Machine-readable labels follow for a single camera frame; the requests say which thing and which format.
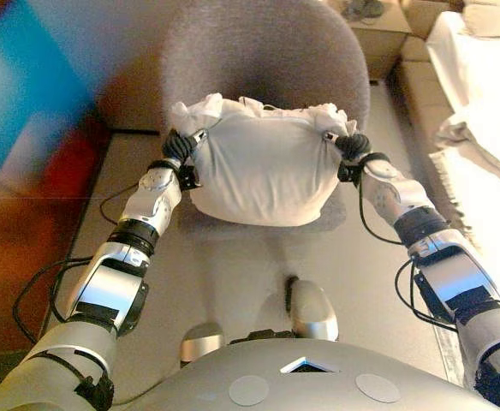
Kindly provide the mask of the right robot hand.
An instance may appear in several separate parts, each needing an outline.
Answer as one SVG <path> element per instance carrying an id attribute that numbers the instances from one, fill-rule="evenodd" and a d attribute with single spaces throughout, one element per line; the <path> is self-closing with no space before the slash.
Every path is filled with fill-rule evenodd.
<path id="1" fill-rule="evenodd" d="M 346 162 L 354 162 L 372 150 L 369 139 L 360 133 L 340 135 L 326 131 L 323 133 L 323 139 L 333 144 Z"/>

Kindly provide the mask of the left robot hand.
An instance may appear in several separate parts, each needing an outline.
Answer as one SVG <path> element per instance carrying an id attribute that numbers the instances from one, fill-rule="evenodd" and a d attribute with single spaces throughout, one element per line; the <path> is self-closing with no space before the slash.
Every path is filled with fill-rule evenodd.
<path id="1" fill-rule="evenodd" d="M 165 158 L 172 158 L 184 164 L 191 156 L 197 145 L 208 136 L 208 130 L 199 129 L 193 134 L 182 135 L 172 128 L 162 146 Z"/>

